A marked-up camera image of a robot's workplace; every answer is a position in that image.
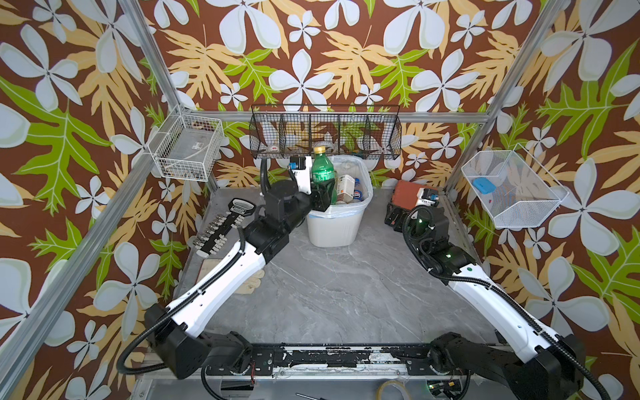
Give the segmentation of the clear bottle white label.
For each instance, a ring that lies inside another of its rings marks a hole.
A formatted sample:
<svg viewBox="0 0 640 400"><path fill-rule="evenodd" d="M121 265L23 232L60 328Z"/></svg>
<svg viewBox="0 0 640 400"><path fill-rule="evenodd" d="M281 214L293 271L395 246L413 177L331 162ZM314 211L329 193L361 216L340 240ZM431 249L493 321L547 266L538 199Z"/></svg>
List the clear bottle white label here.
<svg viewBox="0 0 640 400"><path fill-rule="evenodd" d="M344 174L338 177L336 204L351 203L354 199L355 178Z"/></svg>

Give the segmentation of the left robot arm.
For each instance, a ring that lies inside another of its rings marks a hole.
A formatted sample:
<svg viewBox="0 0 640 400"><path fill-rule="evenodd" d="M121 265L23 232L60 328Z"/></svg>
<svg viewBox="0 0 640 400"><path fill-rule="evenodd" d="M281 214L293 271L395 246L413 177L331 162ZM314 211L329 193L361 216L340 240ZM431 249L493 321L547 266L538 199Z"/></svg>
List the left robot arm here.
<svg viewBox="0 0 640 400"><path fill-rule="evenodd" d="M331 194L312 180L313 159L292 156L288 180L270 183L267 166L260 168L264 202L233 198L193 243L197 255L208 258L220 251L230 231L238 241L212 271L168 306L157 304L145 313L145 330L117 361L122 375L141 375L169 369L177 379L191 376L207 363L222 369L245 369L253 346L238 333L205 331L216 311L249 279L262 270L289 242L290 233L313 210L324 211Z"/></svg>

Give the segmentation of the green soda bottle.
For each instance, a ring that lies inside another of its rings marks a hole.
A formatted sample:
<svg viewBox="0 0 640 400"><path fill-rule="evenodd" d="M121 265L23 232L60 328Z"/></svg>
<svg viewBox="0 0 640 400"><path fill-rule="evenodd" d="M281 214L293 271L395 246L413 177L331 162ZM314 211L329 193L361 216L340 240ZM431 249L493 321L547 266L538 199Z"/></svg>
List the green soda bottle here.
<svg viewBox="0 0 640 400"><path fill-rule="evenodd" d="M337 201L336 172L330 157L326 154L325 146L313 148L314 160L312 166L312 181L323 197L328 197L328 204L333 205Z"/></svg>

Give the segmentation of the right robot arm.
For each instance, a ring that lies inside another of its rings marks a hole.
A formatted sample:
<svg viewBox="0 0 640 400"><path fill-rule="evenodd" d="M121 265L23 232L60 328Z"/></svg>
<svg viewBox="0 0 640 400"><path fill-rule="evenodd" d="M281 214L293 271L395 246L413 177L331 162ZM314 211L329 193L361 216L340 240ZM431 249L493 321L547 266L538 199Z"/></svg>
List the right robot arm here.
<svg viewBox="0 0 640 400"><path fill-rule="evenodd" d="M436 188L401 181L387 206L386 225L403 235L419 265L468 301L506 340L510 350L473 343L458 333L433 340L435 373L456 370L501 383L518 399L567 399L589 382L602 399L606 388L585 366L584 347L540 322L485 273L464 249L449 241L449 220Z"/></svg>

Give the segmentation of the blue cap water bottle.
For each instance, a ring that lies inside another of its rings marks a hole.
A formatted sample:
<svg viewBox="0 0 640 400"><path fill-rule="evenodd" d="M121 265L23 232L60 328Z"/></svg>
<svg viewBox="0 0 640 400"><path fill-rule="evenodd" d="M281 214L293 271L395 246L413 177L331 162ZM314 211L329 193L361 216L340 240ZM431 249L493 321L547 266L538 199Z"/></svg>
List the blue cap water bottle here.
<svg viewBox="0 0 640 400"><path fill-rule="evenodd" d="M358 202L364 200L363 185L358 178L354 180L353 200Z"/></svg>

